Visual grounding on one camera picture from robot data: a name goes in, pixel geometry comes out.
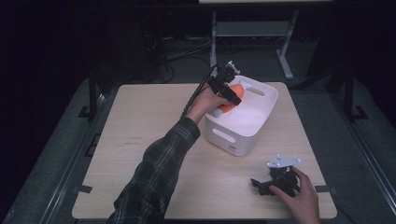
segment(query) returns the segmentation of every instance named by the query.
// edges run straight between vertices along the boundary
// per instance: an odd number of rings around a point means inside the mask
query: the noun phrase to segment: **wooden table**
[[[188,152],[165,218],[280,219],[291,213],[277,197],[260,196],[250,178],[269,181],[266,163],[276,154],[301,159],[297,167],[314,186],[326,185],[303,125],[283,83],[274,110],[253,149],[235,157],[206,141],[204,133]],[[146,148],[177,122],[198,84],[126,85],[119,89],[73,208],[78,219],[108,218],[113,202],[130,181]],[[205,130],[205,120],[199,123]],[[321,218],[336,209],[329,192],[319,193]]]

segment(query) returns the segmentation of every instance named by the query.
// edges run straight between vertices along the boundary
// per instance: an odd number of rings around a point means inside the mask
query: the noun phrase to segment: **plaid sleeve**
[[[182,118],[165,137],[152,143],[132,180],[114,202],[116,211],[107,224],[162,223],[181,164],[199,136],[197,125]]]

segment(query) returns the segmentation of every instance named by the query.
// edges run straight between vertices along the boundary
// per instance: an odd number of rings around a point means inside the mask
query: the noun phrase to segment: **black cable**
[[[350,222],[352,222],[353,224],[357,224],[355,222],[355,220],[353,220],[353,218],[344,210],[342,209],[340,206],[338,206],[337,204],[335,205],[335,208],[340,211],[342,214],[344,214],[344,216],[347,217],[347,219],[349,219]]]
[[[195,98],[201,93],[201,88],[204,86],[204,84],[209,80],[210,76],[212,75],[213,70],[215,70],[215,68],[217,68],[218,65],[215,64],[212,67],[210,67],[210,69],[208,70],[207,74],[203,77],[203,79],[201,80],[201,83],[198,85],[197,89],[195,90],[195,92],[192,94],[190,100],[187,102],[186,106],[184,107],[183,113],[181,114],[180,118],[183,118],[184,116],[186,116],[187,111],[189,111],[190,106],[192,104],[192,102],[195,100]]]

